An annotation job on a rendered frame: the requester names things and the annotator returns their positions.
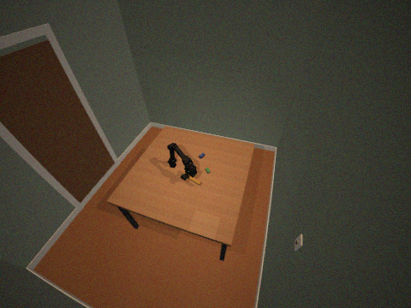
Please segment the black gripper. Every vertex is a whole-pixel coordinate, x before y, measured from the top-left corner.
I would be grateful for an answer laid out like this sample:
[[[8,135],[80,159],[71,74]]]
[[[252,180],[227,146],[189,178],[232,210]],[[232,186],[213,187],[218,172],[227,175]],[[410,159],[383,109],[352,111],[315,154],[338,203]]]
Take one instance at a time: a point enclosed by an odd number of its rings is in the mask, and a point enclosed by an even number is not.
[[[185,174],[182,174],[182,175],[181,175],[181,179],[183,179],[183,180],[186,180],[186,179],[188,179],[188,177],[189,177],[189,175],[188,175],[188,172],[189,172],[189,171],[185,169],[185,172],[186,172]]]

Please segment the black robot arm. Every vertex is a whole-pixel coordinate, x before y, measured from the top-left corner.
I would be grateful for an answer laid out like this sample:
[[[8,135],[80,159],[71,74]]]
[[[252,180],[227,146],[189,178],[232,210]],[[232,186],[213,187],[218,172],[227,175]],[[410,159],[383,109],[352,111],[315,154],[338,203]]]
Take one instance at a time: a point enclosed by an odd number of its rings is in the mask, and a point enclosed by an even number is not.
[[[197,170],[193,167],[193,161],[191,160],[190,157],[186,156],[178,147],[176,143],[171,143],[170,145],[167,145],[168,150],[170,151],[170,158],[168,161],[168,164],[170,165],[171,168],[175,168],[176,166],[176,158],[175,158],[175,152],[179,155],[179,157],[182,159],[182,163],[185,166],[185,169],[188,170],[188,175],[191,177],[194,177],[197,174]]]

